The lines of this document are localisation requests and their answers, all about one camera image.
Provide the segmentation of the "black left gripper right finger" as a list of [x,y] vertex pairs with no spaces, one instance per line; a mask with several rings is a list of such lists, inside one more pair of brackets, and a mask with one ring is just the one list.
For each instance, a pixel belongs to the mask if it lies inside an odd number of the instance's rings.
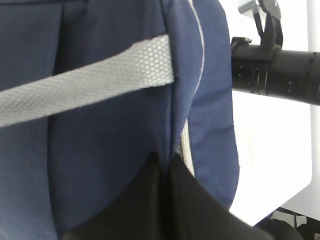
[[168,230],[172,240],[271,240],[225,209],[190,173],[181,156],[167,175]]

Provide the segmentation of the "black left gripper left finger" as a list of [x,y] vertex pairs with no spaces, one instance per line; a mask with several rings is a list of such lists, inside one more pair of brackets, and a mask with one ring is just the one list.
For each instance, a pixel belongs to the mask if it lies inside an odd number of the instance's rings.
[[152,152],[144,165],[109,206],[65,233],[67,240],[158,240],[159,156]]

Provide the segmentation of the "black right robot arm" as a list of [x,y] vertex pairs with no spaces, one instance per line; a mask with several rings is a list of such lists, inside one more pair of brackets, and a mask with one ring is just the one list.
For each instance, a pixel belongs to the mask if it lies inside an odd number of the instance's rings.
[[284,50],[281,10],[276,0],[246,0],[241,14],[250,13],[260,44],[233,37],[231,46],[233,90],[318,106],[320,54]]

